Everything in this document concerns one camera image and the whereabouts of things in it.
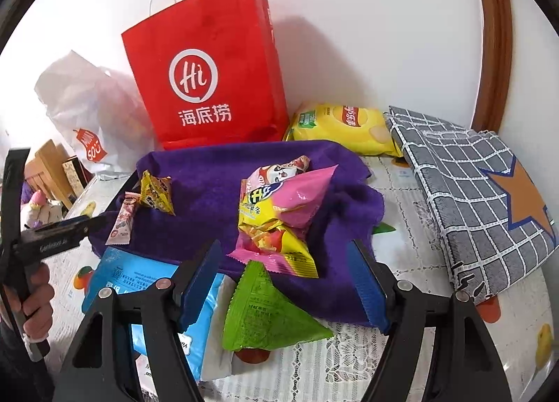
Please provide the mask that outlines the person's left hand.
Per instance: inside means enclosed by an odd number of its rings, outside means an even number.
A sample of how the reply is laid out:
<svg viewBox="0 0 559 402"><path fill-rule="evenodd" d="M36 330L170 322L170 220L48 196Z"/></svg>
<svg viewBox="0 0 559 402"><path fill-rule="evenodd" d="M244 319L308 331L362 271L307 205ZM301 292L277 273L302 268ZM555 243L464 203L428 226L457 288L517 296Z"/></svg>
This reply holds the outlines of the person's left hand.
<svg viewBox="0 0 559 402"><path fill-rule="evenodd" d="M23 325L23 330L32 342L40 342L48 336L53 324L53 308L51 301L55 290L49 283L48 265L41 263L31 277L33 292L21 303L17 294L10 287L4 286L9 306L12 312L22 311L28 318Z"/></svg>

